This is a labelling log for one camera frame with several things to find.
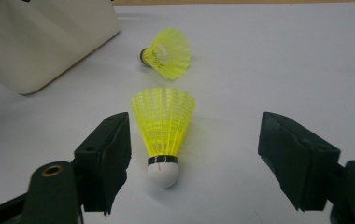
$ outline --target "brass insert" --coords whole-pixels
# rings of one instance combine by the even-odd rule
[[[52,165],[44,169],[43,172],[41,172],[41,175],[45,177],[54,176],[59,174],[63,169],[62,165]]]

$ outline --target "white table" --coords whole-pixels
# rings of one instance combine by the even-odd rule
[[[132,160],[111,216],[91,223],[330,223],[296,212],[257,154],[264,111],[288,116],[355,160],[355,3],[116,7],[121,32],[35,94],[0,85],[0,203],[23,194],[30,175],[73,151],[107,116],[131,113],[152,87],[197,102],[171,189],[147,179],[148,154],[131,116]],[[192,64],[169,81],[136,58],[165,27],[183,32]]]

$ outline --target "white plastic object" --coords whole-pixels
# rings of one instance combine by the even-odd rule
[[[38,91],[118,31],[110,0],[0,0],[0,82]]]
[[[178,164],[174,162],[155,162],[148,166],[148,177],[161,188],[169,188],[178,180]]]

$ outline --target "shuttlecock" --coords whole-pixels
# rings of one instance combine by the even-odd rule
[[[184,35],[173,28],[163,29],[140,52],[140,61],[163,77],[175,79],[186,73],[190,64],[190,46]]]
[[[131,108],[149,153],[148,176],[168,188],[178,180],[178,151],[195,108],[185,91],[154,88],[137,93]]]

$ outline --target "white surface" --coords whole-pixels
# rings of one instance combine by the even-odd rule
[[[178,164],[174,162],[156,162],[148,166],[149,179],[160,188],[170,188],[178,180]]]
[[[2,0],[0,82],[22,94],[37,91],[118,31],[109,0]]]
[[[0,203],[31,173],[71,161],[107,116],[135,93],[176,87],[197,107],[170,189],[147,178],[147,151],[131,115],[133,157],[111,216],[86,223],[326,224],[296,212],[257,155],[263,111],[288,116],[355,160],[355,4],[116,7],[121,32],[46,89],[20,96],[0,85]],[[170,81],[136,60],[160,30],[176,27],[192,65]]]

